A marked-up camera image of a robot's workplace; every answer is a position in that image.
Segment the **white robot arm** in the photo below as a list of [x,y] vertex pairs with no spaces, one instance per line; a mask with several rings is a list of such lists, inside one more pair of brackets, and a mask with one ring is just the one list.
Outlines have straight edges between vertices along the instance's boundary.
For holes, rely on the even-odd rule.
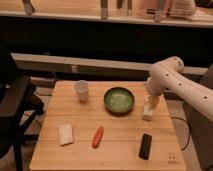
[[213,122],[213,90],[181,75],[183,61],[176,56],[154,63],[145,86],[151,96],[160,96],[165,88],[172,90]]

